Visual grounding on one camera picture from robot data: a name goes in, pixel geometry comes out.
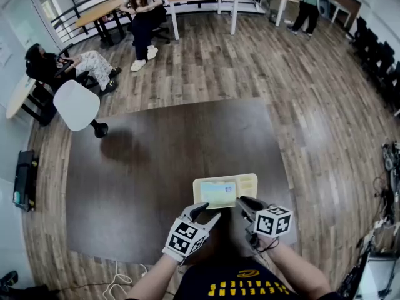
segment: woman in white shirt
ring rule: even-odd
[[[124,0],[119,8],[134,17],[131,26],[135,37],[136,60],[131,66],[132,71],[139,71],[157,54],[158,49],[151,44],[151,32],[165,21],[166,11],[162,5],[162,0]]]

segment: yellow tray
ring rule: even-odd
[[[200,185],[203,182],[235,182],[236,183],[236,197],[247,196],[257,198],[258,178],[254,173],[240,174],[238,176],[226,177],[209,177],[203,179],[196,179],[193,181],[193,199],[194,203],[202,203]],[[233,208],[235,202],[230,204],[210,204],[207,209],[221,209]]]

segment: white chair seat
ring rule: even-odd
[[[57,90],[53,103],[72,131],[86,128],[100,108],[100,98],[75,80],[65,82]]]

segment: person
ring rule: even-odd
[[[260,247],[274,243],[259,235]],[[231,259],[222,263],[208,261],[189,268],[174,295],[174,300],[279,299],[279,300],[340,300],[325,275],[297,255],[290,247],[279,243],[265,251],[288,283],[292,292],[271,271],[250,259]],[[177,260],[164,254],[156,265],[128,292],[128,299],[161,300],[169,281],[179,266]]]
[[[119,7],[133,17],[131,31],[135,38],[136,60],[131,70],[134,72],[139,71],[158,52],[151,44],[151,32],[165,21],[166,10],[162,5],[162,0],[124,0]]]
[[[26,74],[47,83],[54,92],[66,81],[75,80],[84,71],[90,71],[100,85],[101,95],[104,95],[117,88],[118,84],[114,77],[121,72],[120,67],[112,67],[97,51],[84,52],[78,57],[61,57],[46,52],[38,43],[27,50],[25,60]],[[56,76],[68,62],[71,64],[67,69]]]
[[[318,17],[318,0],[301,0],[299,16],[297,17],[293,26],[288,26],[287,28],[292,33],[297,35],[305,20],[309,18],[309,25],[306,30],[306,34],[309,36],[309,38],[311,38],[317,26]]]

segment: wooden floor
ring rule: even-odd
[[[378,209],[373,180],[383,173],[381,144],[400,134],[399,123],[367,81],[344,32],[320,20],[308,41],[302,33],[296,37],[284,27],[275,28],[264,16],[242,14],[235,36],[229,34],[227,15],[186,15],[177,22],[181,40],[155,41],[157,57],[136,73],[129,70],[135,60],[130,35],[108,50],[99,48],[98,37],[74,48],[73,54],[96,49],[123,69],[117,91],[102,99],[99,116],[262,97],[296,206],[295,248],[338,287]],[[51,289],[109,283],[116,266],[67,250],[70,145],[71,132],[58,115],[48,127],[34,125],[31,147],[41,158],[37,209],[24,215],[24,236],[35,281]],[[118,265],[134,283],[143,272],[137,264]],[[174,276],[171,293],[179,279],[180,274]],[[62,295],[102,299],[105,288],[67,289]],[[115,294],[123,297],[121,291]]]

